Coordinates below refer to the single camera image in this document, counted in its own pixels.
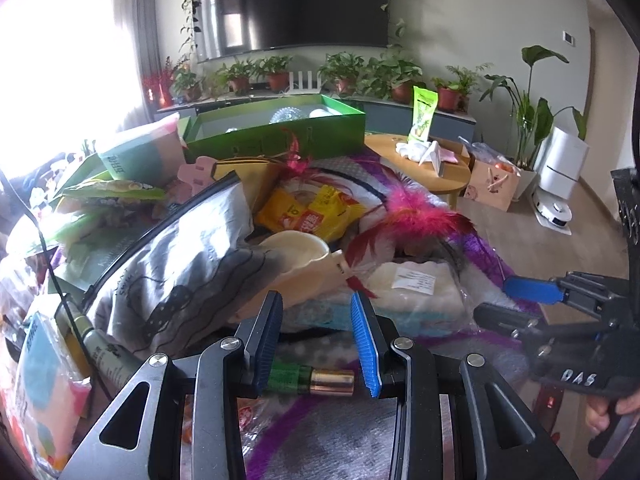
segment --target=cardboard box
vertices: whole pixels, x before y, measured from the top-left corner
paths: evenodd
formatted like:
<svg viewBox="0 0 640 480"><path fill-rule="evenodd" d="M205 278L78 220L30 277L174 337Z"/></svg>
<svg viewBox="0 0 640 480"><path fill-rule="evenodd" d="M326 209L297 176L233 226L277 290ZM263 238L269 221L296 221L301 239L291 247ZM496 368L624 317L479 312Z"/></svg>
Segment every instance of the cardboard box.
<svg viewBox="0 0 640 480"><path fill-rule="evenodd" d="M298 108L305 117L269 124L274 113L286 107ZM316 108L330 115L309 118ZM223 160L280 155L289 149L293 134L302 156L329 158L363 150L364 118L360 110L320 94L288 96L200 114L184 139L193 156ZM238 129L228 132L230 128Z"/></svg>
<svg viewBox="0 0 640 480"><path fill-rule="evenodd" d="M520 177L491 164L475 161L465 198L507 211L511 205Z"/></svg>

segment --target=cable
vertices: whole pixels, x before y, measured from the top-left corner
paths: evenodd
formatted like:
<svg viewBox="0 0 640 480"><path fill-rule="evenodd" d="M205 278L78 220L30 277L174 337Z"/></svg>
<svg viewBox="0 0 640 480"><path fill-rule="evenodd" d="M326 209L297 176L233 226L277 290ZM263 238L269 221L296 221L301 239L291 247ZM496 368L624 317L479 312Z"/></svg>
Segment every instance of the cable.
<svg viewBox="0 0 640 480"><path fill-rule="evenodd" d="M113 400L113 397L111 397L111 394L110 394L109 390L107 389L106 384L104 384L104 381L102 380L102 377L100 375L100 371L96 367L96 365L94 363L94 360L91 358L91 355L89 354L89 351L88 351L87 347L84 345L84 342L82 341L82 337L80 335L80 331L78 330L78 326L76 325L76 322L74 321L74 316L73 316L73 314L71 314L71 309L69 309L69 306L68 306L68 304L66 302L66 297L65 297L64 293L62 292L62 289L60 288L60 283L58 282L58 279L57 279L55 273L53 272L53 266L51 265L51 259L49 258L49 254L47 252L47 242L44 239L44 235L42 234L42 231L40 230L40 225L38 224L38 219L33 215L33 212L31 212L31 209L29 209L29 206L27 206L22 201L22 199L20 198L20 196L18 195L18 193L14 189L14 186L12 186L12 184L9 182L9 180L7 179L7 177L4 174L4 171L2 171L2 169L0 169L0 183L2 183L2 186L4 187L4 192L8 192L10 195L12 195L12 198L14 198L18 202L18 204L20 205L20 208L24 211L24 214L27 216L27 218L29 220L31 220L33 225L36 226L36 229L38 230L38 236L40 237L40 245L42 247L42 251L44 252L44 260L47 263L47 270L49 271L49 275L51 277L51 281L53 282L53 286L56 289L56 292L60 297L60 301L62 302L62 306L65 309L65 313L66 313L66 316L68 318L69 325L71 325L71 330L73 331L74 336L78 340L80 348L82 349L82 354L84 354L84 358L89 363L89 366L92 368L92 370L94 371L94 376L95 376L96 381L98 382L98 385L100 386L100 389L103 391L103 393L107 397L107 399L109 399L109 402L111 402Z"/></svg>

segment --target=green battery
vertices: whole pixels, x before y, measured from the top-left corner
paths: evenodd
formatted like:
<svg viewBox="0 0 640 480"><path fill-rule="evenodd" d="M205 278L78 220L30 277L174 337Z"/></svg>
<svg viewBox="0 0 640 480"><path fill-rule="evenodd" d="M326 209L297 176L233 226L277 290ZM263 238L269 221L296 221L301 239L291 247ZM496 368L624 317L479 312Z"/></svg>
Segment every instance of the green battery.
<svg viewBox="0 0 640 480"><path fill-rule="evenodd" d="M349 397L353 395L353 385L352 370L320 370L274 361L266 389L282 394Z"/></svg>

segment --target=green tube package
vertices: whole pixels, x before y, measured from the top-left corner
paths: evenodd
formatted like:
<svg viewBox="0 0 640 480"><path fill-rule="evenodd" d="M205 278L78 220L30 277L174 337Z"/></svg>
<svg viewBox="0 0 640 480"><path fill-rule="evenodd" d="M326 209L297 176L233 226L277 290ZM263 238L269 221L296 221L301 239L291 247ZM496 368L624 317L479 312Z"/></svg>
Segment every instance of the green tube package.
<svg viewBox="0 0 640 480"><path fill-rule="evenodd" d="M409 140L427 142L431 121L438 105L438 94L414 86L414 125L409 132Z"/></svg>

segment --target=yellow snack bag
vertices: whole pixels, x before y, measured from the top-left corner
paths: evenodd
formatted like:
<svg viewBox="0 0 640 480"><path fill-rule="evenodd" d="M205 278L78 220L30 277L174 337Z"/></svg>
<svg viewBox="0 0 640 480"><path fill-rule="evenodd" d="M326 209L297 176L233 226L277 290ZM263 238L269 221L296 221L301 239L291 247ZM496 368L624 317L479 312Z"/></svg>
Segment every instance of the yellow snack bag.
<svg viewBox="0 0 640 480"><path fill-rule="evenodd" d="M277 233L293 230L315 234L325 242L339 239L366 208L332 186L322 186L308 206L277 187L255 221Z"/></svg>

